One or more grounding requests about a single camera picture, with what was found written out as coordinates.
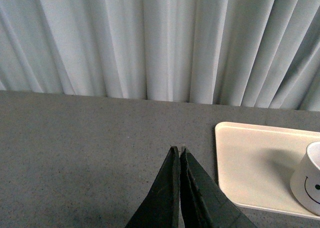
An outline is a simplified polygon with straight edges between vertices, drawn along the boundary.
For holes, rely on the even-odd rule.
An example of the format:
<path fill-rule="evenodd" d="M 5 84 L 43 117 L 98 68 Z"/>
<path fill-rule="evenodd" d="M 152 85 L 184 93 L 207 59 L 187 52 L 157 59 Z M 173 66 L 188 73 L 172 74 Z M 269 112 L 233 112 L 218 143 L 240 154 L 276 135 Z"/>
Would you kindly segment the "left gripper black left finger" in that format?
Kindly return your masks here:
<path fill-rule="evenodd" d="M 181 162 L 179 151 L 172 146 L 141 205 L 127 228 L 177 228 L 180 209 Z"/>

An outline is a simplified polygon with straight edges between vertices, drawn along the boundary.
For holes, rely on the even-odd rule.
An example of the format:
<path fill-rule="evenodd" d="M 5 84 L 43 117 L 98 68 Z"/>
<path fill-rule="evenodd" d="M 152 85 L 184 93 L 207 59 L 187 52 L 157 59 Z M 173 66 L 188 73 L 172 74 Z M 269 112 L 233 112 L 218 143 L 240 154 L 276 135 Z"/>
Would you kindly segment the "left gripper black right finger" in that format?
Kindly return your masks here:
<path fill-rule="evenodd" d="M 186 228 L 255 228 L 230 201 L 192 153 L 180 155 L 180 203 Z"/>

